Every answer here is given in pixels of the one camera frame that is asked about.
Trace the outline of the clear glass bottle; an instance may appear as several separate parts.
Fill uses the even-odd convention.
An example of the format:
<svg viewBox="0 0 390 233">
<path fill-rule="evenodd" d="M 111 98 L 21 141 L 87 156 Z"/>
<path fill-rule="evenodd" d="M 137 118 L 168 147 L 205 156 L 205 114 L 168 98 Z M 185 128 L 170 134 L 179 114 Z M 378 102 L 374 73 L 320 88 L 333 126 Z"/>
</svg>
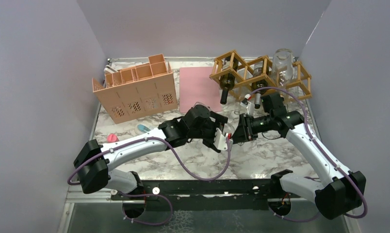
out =
<svg viewBox="0 0 390 233">
<path fill-rule="evenodd" d="M 202 143 L 204 145 L 209 147 L 213 146 L 216 128 L 219 128 L 222 133 L 232 134 L 235 132 L 235 127 L 229 122 L 229 118 L 227 116 L 214 112 L 210 107 L 201 102 L 196 102 L 193 107 L 195 107 L 196 105 L 204 106 L 210 112 L 210 117 L 202 124 L 202 129 L 209 131 L 212 130 L 213 136 L 208 136 L 206 139 L 202 139 Z"/>
</svg>

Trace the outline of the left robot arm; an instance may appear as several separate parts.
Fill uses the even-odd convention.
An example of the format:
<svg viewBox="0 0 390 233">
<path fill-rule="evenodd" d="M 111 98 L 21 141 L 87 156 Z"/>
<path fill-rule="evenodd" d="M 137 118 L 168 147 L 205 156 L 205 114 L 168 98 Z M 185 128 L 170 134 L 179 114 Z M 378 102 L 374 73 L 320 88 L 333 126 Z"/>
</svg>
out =
<svg viewBox="0 0 390 233">
<path fill-rule="evenodd" d="M 117 170 L 120 165 L 139 157 L 170 150 L 201 139 L 204 146 L 220 153 L 231 151 L 233 140 L 224 132 L 228 118 L 211 111 L 203 104 L 192 107 L 185 115 L 167 120 L 157 128 L 136 137 L 114 143 L 86 142 L 75 158 L 75 171 L 67 180 L 80 185 L 83 193 L 95 193 L 103 188 L 124 193 L 136 199 L 142 193 L 142 183 L 136 172 Z"/>
</svg>

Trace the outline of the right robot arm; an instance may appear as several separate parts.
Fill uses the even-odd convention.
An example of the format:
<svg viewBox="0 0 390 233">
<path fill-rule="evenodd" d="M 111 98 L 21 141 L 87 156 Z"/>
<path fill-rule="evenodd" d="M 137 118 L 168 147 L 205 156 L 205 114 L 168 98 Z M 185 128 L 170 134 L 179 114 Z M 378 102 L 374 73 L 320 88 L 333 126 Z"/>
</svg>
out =
<svg viewBox="0 0 390 233">
<path fill-rule="evenodd" d="M 265 116 L 239 116 L 232 139 L 235 144 L 256 140 L 259 133 L 277 131 L 297 148 L 312 166 L 319 180 L 300 177 L 291 170 L 275 173 L 269 191 L 277 198 L 293 193 L 314 203 L 322 216 L 334 219 L 363 205 L 366 178 L 343 165 L 316 138 L 298 111 L 287 111 L 279 93 L 261 98 Z"/>
</svg>

